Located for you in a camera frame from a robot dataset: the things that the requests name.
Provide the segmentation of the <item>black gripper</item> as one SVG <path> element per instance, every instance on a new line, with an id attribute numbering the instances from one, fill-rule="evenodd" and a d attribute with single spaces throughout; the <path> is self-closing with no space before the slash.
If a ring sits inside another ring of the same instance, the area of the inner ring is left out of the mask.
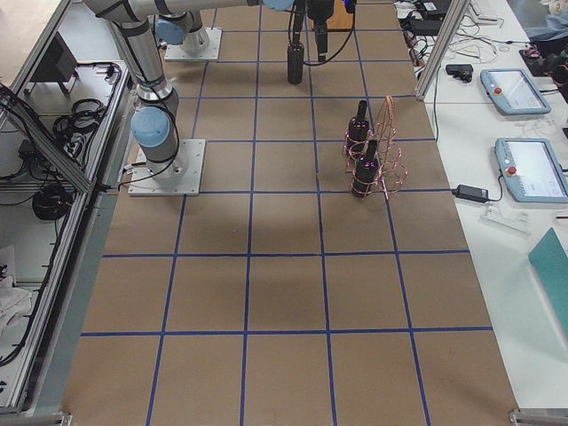
<path id="1" fill-rule="evenodd" d="M 343 0 L 341 4 L 347 13 L 354 13 L 356 9 L 356 0 Z M 335 11 L 334 0 L 307 0 L 306 11 L 308 18 L 313 21 L 327 21 Z M 292 7 L 292 27 L 290 43 L 292 45 L 300 44 L 300 37 L 304 26 L 304 0 L 295 0 Z M 327 40 L 327 24 L 315 25 L 315 40 L 318 53 L 318 61 L 327 60 L 328 40 Z"/>

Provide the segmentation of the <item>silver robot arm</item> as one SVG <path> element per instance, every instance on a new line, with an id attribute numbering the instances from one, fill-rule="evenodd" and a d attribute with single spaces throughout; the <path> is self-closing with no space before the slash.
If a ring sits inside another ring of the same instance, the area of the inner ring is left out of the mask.
<path id="1" fill-rule="evenodd" d="M 351 34 L 356 4 L 355 1 L 296 1 L 290 13 L 291 51 L 295 55 L 303 51 L 299 41 L 303 29 L 301 18 L 307 16 L 315 35 L 317 63 L 322 65 L 333 59 L 335 54 L 328 52 L 327 33 Z M 215 61 L 219 57 L 222 29 L 205 27 L 199 12 L 161 15 L 154 21 L 154 30 L 169 62 Z"/>
<path id="2" fill-rule="evenodd" d="M 264 5 L 283 12 L 291 1 L 88 1 L 87 7 L 112 30 L 117 50 L 136 82 L 141 110 L 131 120 L 131 133 L 146 156 L 153 176 L 177 166 L 180 141 L 176 128 L 178 94 L 164 74 L 149 18 L 156 16 L 156 32 L 168 44 L 181 45 L 190 34 L 203 35 L 201 11 Z"/>

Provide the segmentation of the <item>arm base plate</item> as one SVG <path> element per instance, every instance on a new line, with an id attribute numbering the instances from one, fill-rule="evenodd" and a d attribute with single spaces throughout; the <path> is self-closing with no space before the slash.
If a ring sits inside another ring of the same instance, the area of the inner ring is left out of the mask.
<path id="1" fill-rule="evenodd" d="M 160 169 L 156 164 L 146 165 L 146 156 L 139 148 L 137 162 L 143 165 L 132 171 L 128 194 L 132 196 L 177 196 L 198 195 L 201 185 L 201 173 L 205 156 L 205 139 L 182 139 L 177 158 L 159 176 L 153 171 Z"/>
<path id="2" fill-rule="evenodd" d="M 169 44 L 164 55 L 167 62 L 217 61 L 222 38 L 221 28 L 200 28 L 188 33 L 181 44 Z"/>

